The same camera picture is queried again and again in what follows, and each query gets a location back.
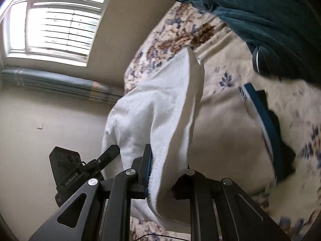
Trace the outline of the white cloth garment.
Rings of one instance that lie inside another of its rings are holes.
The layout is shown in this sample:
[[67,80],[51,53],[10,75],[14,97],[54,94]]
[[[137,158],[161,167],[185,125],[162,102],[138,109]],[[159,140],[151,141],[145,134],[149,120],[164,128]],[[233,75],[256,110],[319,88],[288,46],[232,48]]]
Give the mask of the white cloth garment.
[[203,65],[186,47],[118,100],[107,117],[102,149],[117,145],[120,154],[103,169],[103,177],[129,169],[150,145],[147,198],[132,202],[132,215],[168,231],[187,233],[190,228],[189,202],[175,200],[171,189],[188,169],[203,81]]

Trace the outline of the stack of folded clothes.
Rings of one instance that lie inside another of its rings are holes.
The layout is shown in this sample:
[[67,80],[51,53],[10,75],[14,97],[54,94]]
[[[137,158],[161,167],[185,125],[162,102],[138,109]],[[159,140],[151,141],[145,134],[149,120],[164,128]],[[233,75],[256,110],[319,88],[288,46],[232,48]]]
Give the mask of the stack of folded clothes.
[[282,140],[278,117],[269,109],[265,91],[255,90],[250,83],[240,86],[238,91],[245,102],[254,106],[254,112],[262,125],[265,145],[275,171],[275,180],[280,183],[295,172],[293,162],[296,154]]

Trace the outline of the floral and checked fleece blanket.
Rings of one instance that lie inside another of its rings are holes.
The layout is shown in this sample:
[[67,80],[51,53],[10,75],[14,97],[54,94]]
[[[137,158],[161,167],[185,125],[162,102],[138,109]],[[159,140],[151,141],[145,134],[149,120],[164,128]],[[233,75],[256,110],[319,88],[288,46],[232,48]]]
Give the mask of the floral and checked fleece blanket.
[[[246,43],[220,18],[175,3],[129,64],[125,91],[160,70],[189,46],[204,63],[205,81],[190,161],[219,180],[230,177],[292,240],[302,240],[320,213],[320,87],[302,80],[265,78],[252,67]],[[278,118],[284,143],[294,151],[294,172],[274,183],[263,124],[242,86],[263,93]],[[211,171],[210,165],[218,169]]]

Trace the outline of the teal striped curtain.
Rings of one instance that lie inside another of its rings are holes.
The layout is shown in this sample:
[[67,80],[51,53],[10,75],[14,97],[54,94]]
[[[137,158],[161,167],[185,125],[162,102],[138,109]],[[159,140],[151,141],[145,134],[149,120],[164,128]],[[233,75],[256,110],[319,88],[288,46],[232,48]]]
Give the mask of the teal striped curtain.
[[1,71],[1,80],[20,87],[63,93],[106,104],[115,104],[124,95],[123,89],[111,85],[21,67],[4,68]]

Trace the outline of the white framed window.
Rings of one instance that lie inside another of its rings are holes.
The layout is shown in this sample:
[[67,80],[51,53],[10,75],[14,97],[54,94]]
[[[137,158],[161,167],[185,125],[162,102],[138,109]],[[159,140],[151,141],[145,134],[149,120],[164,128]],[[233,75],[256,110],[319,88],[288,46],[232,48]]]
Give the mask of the white framed window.
[[5,58],[85,67],[110,0],[4,0]]

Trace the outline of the dark teal velvet garment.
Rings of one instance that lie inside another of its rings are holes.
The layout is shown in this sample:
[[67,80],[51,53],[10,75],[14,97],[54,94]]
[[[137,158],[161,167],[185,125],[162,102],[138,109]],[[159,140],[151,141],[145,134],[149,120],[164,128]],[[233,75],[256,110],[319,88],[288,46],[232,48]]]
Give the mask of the dark teal velvet garment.
[[248,46],[262,76],[320,83],[320,15],[309,0],[175,0],[212,13]]

